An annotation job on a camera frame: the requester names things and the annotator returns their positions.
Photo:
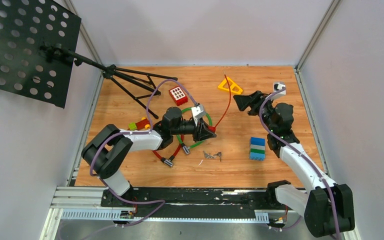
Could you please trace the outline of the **silver keys of red lock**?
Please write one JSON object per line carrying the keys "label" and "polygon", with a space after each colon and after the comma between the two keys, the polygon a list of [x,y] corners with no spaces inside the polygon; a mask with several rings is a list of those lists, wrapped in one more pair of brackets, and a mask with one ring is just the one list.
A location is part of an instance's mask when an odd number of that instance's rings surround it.
{"label": "silver keys of red lock", "polygon": [[204,157],[205,157],[206,159],[213,159],[213,158],[214,158],[211,154],[208,154],[208,153],[206,153],[205,151],[203,151],[203,154],[204,154]]}

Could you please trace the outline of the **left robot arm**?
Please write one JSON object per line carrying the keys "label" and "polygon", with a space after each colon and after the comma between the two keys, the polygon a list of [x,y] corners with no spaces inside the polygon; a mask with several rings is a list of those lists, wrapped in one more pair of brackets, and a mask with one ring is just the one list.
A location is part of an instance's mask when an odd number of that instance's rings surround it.
{"label": "left robot arm", "polygon": [[206,113],[202,105],[194,106],[191,111],[192,117],[186,120],[180,108],[170,107],[161,121],[147,131],[108,124],[83,148],[81,157],[113,191],[115,202],[129,206],[133,201],[131,184],[119,168],[130,152],[165,149],[176,135],[191,135],[195,142],[217,136],[216,129],[203,119]]}

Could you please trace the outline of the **green cable lock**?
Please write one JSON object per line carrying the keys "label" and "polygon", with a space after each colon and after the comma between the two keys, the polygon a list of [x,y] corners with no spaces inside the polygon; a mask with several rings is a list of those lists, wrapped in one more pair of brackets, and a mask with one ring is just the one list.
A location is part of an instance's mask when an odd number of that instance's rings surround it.
{"label": "green cable lock", "polygon": [[[191,108],[190,108],[190,107],[187,107],[187,108],[184,108],[184,109],[181,110],[182,113],[189,112],[189,111],[191,111]],[[211,117],[210,117],[210,115],[209,115],[208,113],[206,114],[206,117],[207,117],[207,119],[208,119],[208,123],[209,123],[209,125],[212,126],[212,125],[213,125],[213,121],[212,121],[212,119],[211,119]],[[177,146],[177,148],[176,148],[176,150],[175,150],[175,152],[174,152],[174,154],[173,154],[174,156],[176,156],[176,155],[179,153],[179,151],[180,151],[183,147],[186,146],[186,145],[184,144],[184,142],[183,142],[183,139],[184,139],[184,136],[183,136],[183,135],[176,135],[176,138],[177,138],[179,144],[178,144],[178,146]],[[193,149],[193,148],[195,148],[195,147],[201,145],[203,142],[204,142],[203,140],[202,140],[202,141],[198,141],[198,142],[196,142],[196,143],[194,143],[194,144],[192,144],[192,145],[190,145],[190,146],[186,146],[186,148],[187,148],[187,150],[189,150],[189,149]]]}

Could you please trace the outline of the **silver keys of green lock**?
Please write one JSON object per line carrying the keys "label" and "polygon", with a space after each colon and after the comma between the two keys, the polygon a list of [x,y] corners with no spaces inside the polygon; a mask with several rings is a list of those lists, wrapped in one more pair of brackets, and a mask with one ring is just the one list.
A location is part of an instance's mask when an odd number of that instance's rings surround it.
{"label": "silver keys of green lock", "polygon": [[222,161],[222,153],[221,152],[217,152],[216,154],[213,154],[212,157],[214,159],[218,158],[220,162]]}

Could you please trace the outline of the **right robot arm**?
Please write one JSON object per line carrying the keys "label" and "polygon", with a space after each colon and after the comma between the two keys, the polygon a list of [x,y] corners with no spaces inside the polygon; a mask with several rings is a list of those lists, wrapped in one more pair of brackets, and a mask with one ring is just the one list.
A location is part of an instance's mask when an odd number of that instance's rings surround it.
{"label": "right robot arm", "polygon": [[265,195],[266,204],[272,209],[281,205],[294,210],[316,238],[336,235],[355,229],[353,192],[347,184],[338,184],[325,174],[307,155],[292,130],[294,107],[288,103],[273,105],[273,98],[285,89],[271,94],[256,91],[250,95],[234,95],[233,99],[243,112],[258,116],[267,131],[267,145],[286,163],[303,184],[305,191],[290,183],[272,182]]}

